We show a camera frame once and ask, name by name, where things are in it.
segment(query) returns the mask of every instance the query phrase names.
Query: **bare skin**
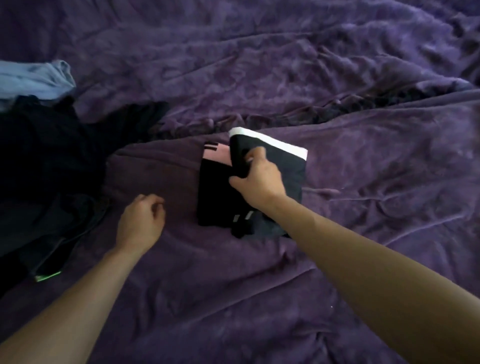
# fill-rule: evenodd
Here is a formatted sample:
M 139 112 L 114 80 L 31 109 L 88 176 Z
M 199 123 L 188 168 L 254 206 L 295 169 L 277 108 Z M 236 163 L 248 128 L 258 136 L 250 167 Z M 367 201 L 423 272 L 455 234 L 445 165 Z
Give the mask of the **bare skin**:
M 415 261 L 323 218 L 286 196 L 264 148 L 230 184 L 279 223 L 357 315 L 411 363 L 480 363 L 480 300 Z M 165 224 L 163 199 L 138 196 L 117 246 L 57 301 L 0 345 L 0 363 L 85 363 L 129 272 Z

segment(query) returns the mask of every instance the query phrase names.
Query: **forearm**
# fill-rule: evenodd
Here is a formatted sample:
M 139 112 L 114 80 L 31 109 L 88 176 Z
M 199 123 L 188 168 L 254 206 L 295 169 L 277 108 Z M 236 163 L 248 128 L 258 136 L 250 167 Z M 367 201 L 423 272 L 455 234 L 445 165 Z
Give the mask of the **forearm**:
M 112 251 L 2 345 L 0 363 L 85 363 L 139 256 Z
M 264 213 L 289 233 L 363 321 L 406 359 L 480 362 L 476 297 L 288 197 L 274 199 Z

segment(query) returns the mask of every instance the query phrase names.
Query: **person's left hand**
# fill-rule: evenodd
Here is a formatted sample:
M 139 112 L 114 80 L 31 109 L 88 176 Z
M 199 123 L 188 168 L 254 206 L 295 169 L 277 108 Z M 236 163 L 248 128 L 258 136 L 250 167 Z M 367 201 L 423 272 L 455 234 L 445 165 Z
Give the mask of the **person's left hand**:
M 157 242 L 165 225 L 164 202 L 156 194 L 138 195 L 120 218 L 116 249 L 145 254 Z

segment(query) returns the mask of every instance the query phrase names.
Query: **folded light blue cloth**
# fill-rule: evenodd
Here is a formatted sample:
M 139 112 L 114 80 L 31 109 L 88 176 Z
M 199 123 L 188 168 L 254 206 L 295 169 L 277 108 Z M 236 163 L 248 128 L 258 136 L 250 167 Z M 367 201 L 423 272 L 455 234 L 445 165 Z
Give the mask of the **folded light blue cloth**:
M 7 110 L 17 96 L 37 96 L 57 100 L 75 88 L 70 65 L 62 60 L 51 63 L 0 61 L 0 111 Z

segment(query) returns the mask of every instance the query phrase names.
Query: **pink fabric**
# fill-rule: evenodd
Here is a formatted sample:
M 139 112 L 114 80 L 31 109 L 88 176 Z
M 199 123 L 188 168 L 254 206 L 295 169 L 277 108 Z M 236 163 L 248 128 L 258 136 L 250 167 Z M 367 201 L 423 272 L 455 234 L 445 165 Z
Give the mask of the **pink fabric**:
M 216 150 L 207 149 L 207 147 L 216 148 Z M 215 162 L 223 163 L 228 166 L 232 165 L 232 161 L 230 159 L 230 147 L 225 144 L 205 144 L 204 158 L 208 160 L 213 160 Z

